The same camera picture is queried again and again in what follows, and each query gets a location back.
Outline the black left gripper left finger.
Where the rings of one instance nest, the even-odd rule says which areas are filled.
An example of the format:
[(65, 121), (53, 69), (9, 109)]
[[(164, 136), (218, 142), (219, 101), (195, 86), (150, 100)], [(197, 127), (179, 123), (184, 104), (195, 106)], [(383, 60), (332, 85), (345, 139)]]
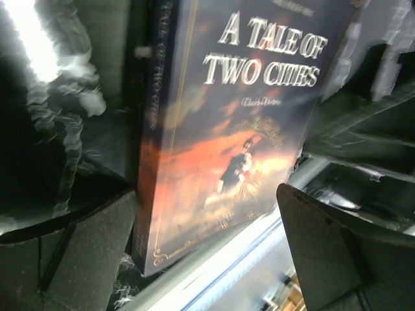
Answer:
[(1, 235), (2, 310), (106, 310), (136, 194)]

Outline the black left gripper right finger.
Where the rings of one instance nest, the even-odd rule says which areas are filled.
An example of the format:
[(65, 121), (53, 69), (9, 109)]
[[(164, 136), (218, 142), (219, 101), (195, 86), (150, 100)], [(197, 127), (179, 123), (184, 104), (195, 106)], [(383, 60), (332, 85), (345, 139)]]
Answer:
[(276, 190), (307, 310), (413, 310), (414, 237)]

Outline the dark Tale of Two Cities book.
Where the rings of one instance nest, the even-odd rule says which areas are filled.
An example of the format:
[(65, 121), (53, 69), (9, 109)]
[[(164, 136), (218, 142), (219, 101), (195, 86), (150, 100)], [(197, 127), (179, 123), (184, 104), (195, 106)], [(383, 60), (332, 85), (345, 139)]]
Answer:
[(154, 1), (132, 259), (273, 212), (357, 1)]

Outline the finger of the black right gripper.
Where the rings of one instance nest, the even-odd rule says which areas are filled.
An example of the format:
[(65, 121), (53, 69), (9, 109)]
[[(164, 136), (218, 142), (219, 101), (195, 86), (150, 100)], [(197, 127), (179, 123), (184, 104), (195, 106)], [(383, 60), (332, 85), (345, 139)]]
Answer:
[(346, 142), (346, 136), (367, 141), (376, 141), (370, 133), (356, 132), (364, 122), (378, 114), (414, 99), (414, 52), (399, 51), (392, 63), (400, 66), (392, 79), (395, 84), (390, 95), (375, 100), (372, 86), (380, 69), (386, 65), (386, 50), (390, 46), (382, 43), (370, 47), (353, 76), (336, 93), (323, 100), (304, 142), (304, 152), (314, 156), (340, 154), (346, 146), (358, 142)]

